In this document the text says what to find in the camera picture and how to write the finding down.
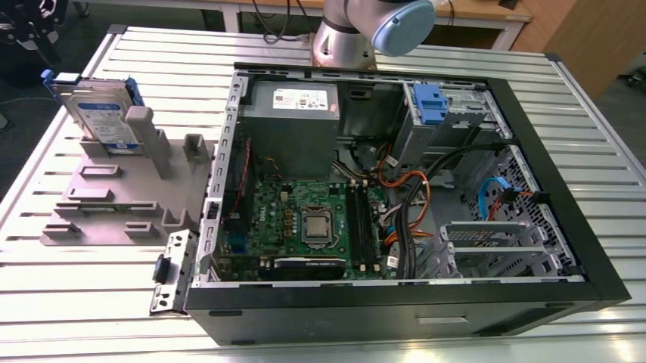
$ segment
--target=slotted metal table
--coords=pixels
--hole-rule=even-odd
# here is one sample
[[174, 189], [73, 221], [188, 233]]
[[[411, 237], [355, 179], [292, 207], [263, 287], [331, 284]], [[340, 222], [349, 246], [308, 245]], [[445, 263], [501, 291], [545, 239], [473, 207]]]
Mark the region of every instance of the slotted metal table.
[[[309, 64], [308, 45], [267, 46], [256, 35], [129, 27], [105, 36], [82, 74], [129, 73], [168, 138], [201, 133], [217, 140], [234, 61]], [[501, 339], [217, 348], [190, 318], [148, 318], [162, 247], [38, 242], [81, 158], [81, 131], [60, 109], [0, 204], [0, 357], [646, 361], [646, 173], [566, 68], [541, 54], [437, 47], [377, 56], [377, 62], [381, 70], [508, 80], [632, 300]]]

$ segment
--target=green circuit board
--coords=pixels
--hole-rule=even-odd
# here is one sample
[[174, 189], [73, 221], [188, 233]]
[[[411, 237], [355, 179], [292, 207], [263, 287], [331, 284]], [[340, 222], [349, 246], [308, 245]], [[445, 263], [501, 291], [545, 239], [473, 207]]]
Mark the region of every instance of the green circuit board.
[[[263, 257], [325, 257], [347, 261], [347, 280], [387, 278], [383, 259], [377, 267], [356, 268], [351, 265], [349, 231], [345, 215], [345, 188], [343, 183], [319, 181], [265, 181], [256, 184], [251, 232], [247, 236], [228, 235], [228, 243], [244, 245], [244, 251], [229, 255], [234, 280], [259, 281], [257, 259]], [[371, 206], [384, 202], [380, 188], [368, 188]], [[332, 236], [319, 248], [303, 242], [303, 210], [315, 207], [329, 211]], [[379, 255], [379, 239], [375, 225], [375, 251]]]

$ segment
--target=wooden cabinet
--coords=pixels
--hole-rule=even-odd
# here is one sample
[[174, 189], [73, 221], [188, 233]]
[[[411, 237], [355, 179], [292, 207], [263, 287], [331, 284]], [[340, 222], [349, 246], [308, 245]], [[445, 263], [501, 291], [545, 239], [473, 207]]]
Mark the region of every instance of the wooden cabinet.
[[523, 0], [533, 13], [512, 51], [556, 53], [598, 97], [646, 47], [644, 0]]

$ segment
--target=cpu socket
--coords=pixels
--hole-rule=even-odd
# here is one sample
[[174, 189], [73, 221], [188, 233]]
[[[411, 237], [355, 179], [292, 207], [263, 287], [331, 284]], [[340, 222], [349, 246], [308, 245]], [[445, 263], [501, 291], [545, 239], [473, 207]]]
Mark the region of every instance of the cpu socket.
[[325, 206], [300, 208], [300, 234], [309, 248], [320, 249], [332, 242], [332, 210]]

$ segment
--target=ram slot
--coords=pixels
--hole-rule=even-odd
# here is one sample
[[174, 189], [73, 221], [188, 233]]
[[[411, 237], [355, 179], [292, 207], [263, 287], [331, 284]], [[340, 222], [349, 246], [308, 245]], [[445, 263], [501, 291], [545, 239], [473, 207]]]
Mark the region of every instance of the ram slot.
[[363, 186], [345, 188], [345, 209], [352, 266], [365, 268], [365, 265], [376, 263], [376, 251], [371, 204], [367, 199], [367, 189]]
[[376, 261], [375, 233], [372, 230], [372, 209], [367, 199], [367, 188], [357, 187], [357, 208], [360, 211], [361, 223], [361, 257], [367, 265], [373, 265]]
[[352, 266], [359, 267], [361, 262], [361, 245], [359, 234], [359, 212], [357, 212], [357, 189], [348, 186], [345, 188], [345, 214], [347, 226], [349, 229], [349, 257], [352, 259]]

